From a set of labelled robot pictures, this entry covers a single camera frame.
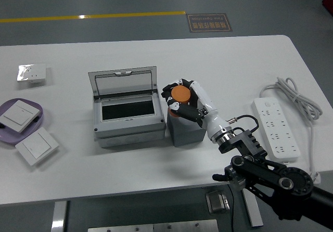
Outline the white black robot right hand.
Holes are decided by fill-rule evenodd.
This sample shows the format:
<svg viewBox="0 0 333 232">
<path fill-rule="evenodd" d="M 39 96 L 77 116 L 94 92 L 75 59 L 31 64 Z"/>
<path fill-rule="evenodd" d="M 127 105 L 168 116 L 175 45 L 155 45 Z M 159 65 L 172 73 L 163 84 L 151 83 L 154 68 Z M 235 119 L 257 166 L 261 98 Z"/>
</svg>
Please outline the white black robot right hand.
<svg viewBox="0 0 333 232">
<path fill-rule="evenodd" d="M 189 89 L 192 94 L 188 104 L 182 104 L 171 94 L 180 85 Z M 217 108 L 198 82 L 179 79 L 164 87 L 161 95 L 173 114 L 198 123 L 207 131 L 208 138 L 214 144 L 221 145 L 235 136 L 230 124 L 219 117 Z"/>
</svg>

